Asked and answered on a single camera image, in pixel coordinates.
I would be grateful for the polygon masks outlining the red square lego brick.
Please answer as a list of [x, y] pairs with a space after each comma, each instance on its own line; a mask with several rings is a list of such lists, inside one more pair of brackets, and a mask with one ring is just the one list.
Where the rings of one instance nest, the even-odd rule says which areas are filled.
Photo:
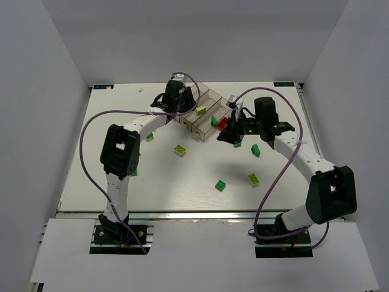
[[224, 117], [222, 120], [218, 122], [218, 128], [222, 131], [227, 126], [227, 123], [228, 123], [228, 118]]

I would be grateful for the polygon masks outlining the lime curved lego brick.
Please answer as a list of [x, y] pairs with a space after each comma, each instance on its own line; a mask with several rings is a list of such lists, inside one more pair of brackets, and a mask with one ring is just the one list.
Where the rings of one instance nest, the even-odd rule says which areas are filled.
[[201, 116], [207, 112], [207, 108], [205, 106], [199, 106], [195, 109], [196, 115]]

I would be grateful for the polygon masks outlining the green sloped lego brick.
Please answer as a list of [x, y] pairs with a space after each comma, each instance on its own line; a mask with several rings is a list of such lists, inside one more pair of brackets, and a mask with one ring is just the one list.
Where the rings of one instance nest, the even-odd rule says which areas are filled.
[[217, 118], [215, 116], [211, 117], [210, 124], [211, 124], [212, 127], [216, 127], [218, 125], [218, 120], [217, 120]]

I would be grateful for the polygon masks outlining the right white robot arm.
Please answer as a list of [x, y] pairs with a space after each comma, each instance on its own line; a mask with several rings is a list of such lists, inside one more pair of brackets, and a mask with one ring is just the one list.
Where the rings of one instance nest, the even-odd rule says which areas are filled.
[[306, 201], [276, 216], [271, 237], [279, 238], [313, 224], [323, 224], [357, 210], [354, 173], [348, 166], [338, 167], [303, 144], [295, 128], [281, 122], [273, 98], [255, 99], [255, 115], [246, 117], [241, 102], [227, 101], [233, 111], [218, 140], [237, 144], [246, 135], [261, 140], [283, 155], [309, 184]]

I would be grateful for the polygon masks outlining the far clear plastic bin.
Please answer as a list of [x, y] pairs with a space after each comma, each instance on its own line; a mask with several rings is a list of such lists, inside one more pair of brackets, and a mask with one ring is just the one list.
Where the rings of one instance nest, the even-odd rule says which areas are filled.
[[197, 101], [199, 97], [202, 97], [209, 90], [209, 87], [201, 82], [191, 85], [190, 88], [195, 101]]

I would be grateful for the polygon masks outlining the green lego brick right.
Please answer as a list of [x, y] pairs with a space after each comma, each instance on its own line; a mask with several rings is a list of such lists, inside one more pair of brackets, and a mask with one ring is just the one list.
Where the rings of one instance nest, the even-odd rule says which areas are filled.
[[251, 152], [256, 157], [259, 157], [261, 155], [261, 151], [260, 151], [259, 146], [257, 144], [253, 144], [251, 146]]

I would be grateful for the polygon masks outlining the right blue label sticker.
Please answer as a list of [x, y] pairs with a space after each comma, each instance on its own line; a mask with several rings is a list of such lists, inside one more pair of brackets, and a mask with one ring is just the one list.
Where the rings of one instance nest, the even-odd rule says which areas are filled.
[[294, 87], [294, 82], [273, 82], [275, 87]]

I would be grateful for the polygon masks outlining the lime lego brick centre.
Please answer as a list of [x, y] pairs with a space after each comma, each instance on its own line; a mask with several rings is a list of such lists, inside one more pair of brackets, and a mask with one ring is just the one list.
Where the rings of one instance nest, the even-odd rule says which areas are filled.
[[184, 148], [183, 146], [181, 145], [177, 145], [175, 146], [174, 148], [174, 152], [180, 156], [180, 157], [183, 157], [185, 154], [186, 154], [186, 148]]

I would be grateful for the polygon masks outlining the green and lime lego stack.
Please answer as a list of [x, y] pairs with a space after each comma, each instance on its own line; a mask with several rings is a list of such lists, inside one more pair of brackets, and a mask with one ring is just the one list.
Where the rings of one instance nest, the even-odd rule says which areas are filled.
[[147, 141], [151, 141], [151, 140], [153, 140], [153, 139], [154, 139], [153, 133], [150, 133], [150, 134], [146, 137], [146, 140], [147, 140]]

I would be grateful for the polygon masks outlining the green lego brick bottom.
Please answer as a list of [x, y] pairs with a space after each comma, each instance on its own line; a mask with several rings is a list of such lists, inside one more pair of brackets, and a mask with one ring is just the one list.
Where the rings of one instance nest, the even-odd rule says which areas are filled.
[[216, 184], [215, 184], [215, 189], [222, 192], [226, 187], [226, 183], [222, 180], [219, 180]]

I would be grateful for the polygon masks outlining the lime lego brick right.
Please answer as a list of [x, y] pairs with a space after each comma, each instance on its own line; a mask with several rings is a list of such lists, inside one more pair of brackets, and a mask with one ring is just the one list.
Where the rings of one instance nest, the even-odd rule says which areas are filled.
[[260, 184], [258, 177], [254, 173], [248, 175], [248, 180], [252, 187], [256, 187]]

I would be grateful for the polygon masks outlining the left blue label sticker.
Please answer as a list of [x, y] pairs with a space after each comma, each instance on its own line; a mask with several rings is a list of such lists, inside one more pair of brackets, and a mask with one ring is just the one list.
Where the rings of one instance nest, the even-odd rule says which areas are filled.
[[98, 84], [93, 86], [93, 90], [107, 90], [112, 89], [114, 87], [113, 84]]

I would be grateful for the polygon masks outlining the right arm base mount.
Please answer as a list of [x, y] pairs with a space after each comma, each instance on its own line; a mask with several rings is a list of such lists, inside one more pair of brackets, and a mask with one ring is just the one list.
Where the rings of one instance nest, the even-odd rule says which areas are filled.
[[302, 233], [286, 238], [267, 239], [258, 238], [254, 228], [247, 231], [253, 237], [255, 257], [257, 259], [292, 259], [312, 258], [311, 238], [307, 229]]

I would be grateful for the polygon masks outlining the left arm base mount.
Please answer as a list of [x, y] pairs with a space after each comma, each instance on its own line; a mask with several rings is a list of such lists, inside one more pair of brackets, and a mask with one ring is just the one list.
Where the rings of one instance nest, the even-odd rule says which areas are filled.
[[100, 255], [147, 255], [153, 242], [154, 226], [128, 224], [130, 232], [119, 222], [112, 222], [100, 214], [92, 233], [90, 254]]

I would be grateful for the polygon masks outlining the aluminium front rail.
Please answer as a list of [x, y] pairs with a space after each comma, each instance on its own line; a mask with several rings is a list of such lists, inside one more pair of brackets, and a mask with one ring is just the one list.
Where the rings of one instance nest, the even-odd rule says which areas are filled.
[[[97, 219], [101, 211], [90, 212], [57, 212], [57, 219]], [[223, 211], [198, 211], [198, 212], [130, 212], [130, 220], [250, 220], [255, 218], [255, 211], [223, 212]]]

